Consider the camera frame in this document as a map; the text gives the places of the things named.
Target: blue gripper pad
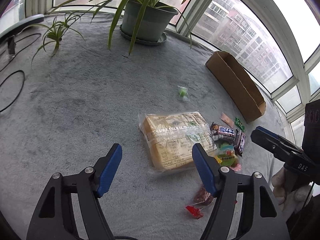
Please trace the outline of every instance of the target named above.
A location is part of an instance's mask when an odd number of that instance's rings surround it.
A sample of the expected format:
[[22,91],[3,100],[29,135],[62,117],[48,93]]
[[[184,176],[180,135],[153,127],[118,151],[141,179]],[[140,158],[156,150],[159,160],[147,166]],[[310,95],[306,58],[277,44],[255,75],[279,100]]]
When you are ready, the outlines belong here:
[[196,168],[198,170],[198,173],[200,175],[202,183],[205,187],[205,190],[207,192],[211,193],[212,196],[214,196],[217,192],[217,189],[215,187],[214,175],[213,175],[208,163],[206,162],[206,160],[202,156],[202,153],[200,152],[199,146],[202,148],[200,143],[196,143],[192,147],[192,158],[193,158],[193,161],[196,165]]
[[267,130],[266,128],[263,128],[262,126],[257,126],[256,129],[260,130],[260,131],[262,131],[262,132],[264,132],[264,133],[266,133],[266,134],[268,134],[270,136],[272,136],[273,138],[279,139],[277,134]]
[[121,159],[122,147],[118,145],[100,175],[99,187],[97,189],[98,197],[102,197],[103,194],[108,192]]

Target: building facade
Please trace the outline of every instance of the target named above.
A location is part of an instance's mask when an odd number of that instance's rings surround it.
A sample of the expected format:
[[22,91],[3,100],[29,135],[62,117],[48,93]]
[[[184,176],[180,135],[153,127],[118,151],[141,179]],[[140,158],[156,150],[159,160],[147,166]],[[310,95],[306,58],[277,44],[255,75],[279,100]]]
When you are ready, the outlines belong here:
[[265,87],[277,88],[292,76],[284,67],[287,62],[271,35],[241,13],[238,4],[237,0],[213,0],[193,33],[232,54]]

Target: metal screw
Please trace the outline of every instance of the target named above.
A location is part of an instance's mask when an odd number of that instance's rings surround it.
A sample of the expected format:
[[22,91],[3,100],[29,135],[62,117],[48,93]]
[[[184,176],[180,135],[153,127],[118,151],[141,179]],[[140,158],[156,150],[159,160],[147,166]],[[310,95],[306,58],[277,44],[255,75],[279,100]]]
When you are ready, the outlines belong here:
[[53,179],[57,179],[57,178],[59,178],[60,177],[60,173],[58,173],[58,172],[56,172],[56,173],[54,173],[53,175],[52,175],[52,178]]
[[226,166],[222,166],[222,167],[220,168],[220,170],[221,170],[222,172],[224,172],[224,173],[229,172],[229,168],[226,167]]
[[84,172],[85,173],[91,173],[91,172],[93,172],[93,168],[92,167],[86,167]]
[[262,178],[262,174],[260,172],[255,172],[254,176],[258,179]]

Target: packaged food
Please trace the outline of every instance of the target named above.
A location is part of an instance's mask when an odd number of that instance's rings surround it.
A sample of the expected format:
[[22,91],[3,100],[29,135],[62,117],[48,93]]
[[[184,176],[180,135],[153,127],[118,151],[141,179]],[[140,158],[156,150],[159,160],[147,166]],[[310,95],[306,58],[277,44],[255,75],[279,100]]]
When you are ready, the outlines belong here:
[[237,135],[236,135],[233,147],[235,149],[236,154],[242,157],[242,152],[243,152],[244,142],[245,142],[245,135],[244,135],[244,132],[238,129],[236,129],[236,133]]
[[200,189],[193,198],[193,203],[186,206],[186,209],[194,218],[199,219],[203,217],[204,208],[208,207],[212,203],[213,199],[213,196],[207,192],[204,185],[201,184]]
[[178,89],[179,89],[179,99],[183,101],[190,101],[188,88],[178,86]]
[[236,157],[233,145],[221,141],[215,141],[214,143],[217,146],[217,150],[214,151],[214,154],[221,160],[221,166],[231,167],[235,162],[238,163],[238,158]]
[[239,118],[236,117],[235,125],[240,128],[242,132],[244,132],[244,125],[240,122]]
[[199,112],[145,114],[139,118],[156,171],[194,167],[195,143],[201,143],[209,156],[214,155],[209,126]]
[[210,131],[214,141],[222,140],[233,144],[235,140],[235,132],[232,128],[224,127],[213,122]]

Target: bread package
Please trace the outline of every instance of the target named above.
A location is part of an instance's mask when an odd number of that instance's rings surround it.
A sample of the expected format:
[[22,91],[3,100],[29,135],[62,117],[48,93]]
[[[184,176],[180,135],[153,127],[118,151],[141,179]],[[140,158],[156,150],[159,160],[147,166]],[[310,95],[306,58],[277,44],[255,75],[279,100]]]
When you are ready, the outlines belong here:
[[207,154],[213,156],[210,129],[199,112],[146,114],[141,118],[140,128],[158,171],[192,166],[195,143],[201,143]]

